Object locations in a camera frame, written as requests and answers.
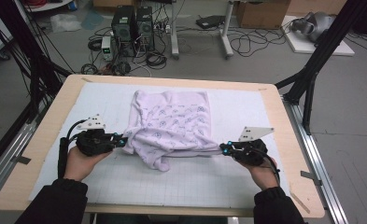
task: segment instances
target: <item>baby clothing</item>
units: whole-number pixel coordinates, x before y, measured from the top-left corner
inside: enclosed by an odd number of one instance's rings
[[[204,91],[137,91],[131,104],[124,151],[152,169],[168,171],[165,157],[220,154],[211,136],[210,106]]]

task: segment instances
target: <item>concrete floor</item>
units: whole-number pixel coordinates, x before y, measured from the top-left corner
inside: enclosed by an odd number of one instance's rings
[[[188,11],[189,6],[185,6],[180,15],[186,15]],[[84,21],[88,9],[69,12],[59,8],[37,16],[40,21],[46,21],[49,16],[58,13],[75,14],[80,21]],[[196,15],[182,16],[177,18],[177,23],[195,27],[197,18]],[[49,38],[72,68],[79,71],[81,65],[89,62],[88,37],[110,23],[110,19],[103,19],[93,30],[49,34]],[[355,41],[367,48],[367,41]],[[355,51],[355,56],[332,56],[318,76],[311,131],[348,222],[367,223],[367,49],[348,40],[346,43]],[[217,33],[179,32],[179,48],[181,54],[177,61],[172,59],[167,48],[166,67],[150,70],[152,77],[274,84],[300,71],[311,56],[293,53],[289,44],[285,43],[269,45],[249,58],[235,53],[231,59],[225,60]],[[49,51],[54,62],[66,67],[51,46]],[[145,69],[137,69],[130,75],[150,76]],[[0,61],[0,139],[28,102],[27,91],[15,62]],[[0,223],[11,223],[19,214],[0,212]],[[323,219],[307,221],[332,223],[328,215]],[[241,223],[251,222],[251,218],[241,219]]]

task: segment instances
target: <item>person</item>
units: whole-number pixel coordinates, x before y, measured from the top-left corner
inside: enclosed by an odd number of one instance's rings
[[[77,147],[69,150],[64,178],[44,186],[17,219],[17,224],[80,224],[87,204],[88,186],[81,181],[96,163],[109,153],[87,157]],[[303,217],[290,197],[278,186],[275,174],[265,162],[261,166],[242,164],[261,188],[255,195],[253,211],[256,224],[304,224]]]

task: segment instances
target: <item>black jacket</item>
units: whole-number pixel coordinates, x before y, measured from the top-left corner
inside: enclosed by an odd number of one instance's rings
[[[45,186],[16,221],[17,224],[81,224],[87,204],[87,185],[57,179]],[[256,224],[304,224],[303,218],[282,188],[264,190],[255,196]]]

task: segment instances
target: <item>lavender towel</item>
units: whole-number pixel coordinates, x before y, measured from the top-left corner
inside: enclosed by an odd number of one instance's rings
[[[168,171],[167,157],[220,154],[211,136],[210,107],[204,91],[137,91],[124,135],[126,152],[135,152],[152,169]]]

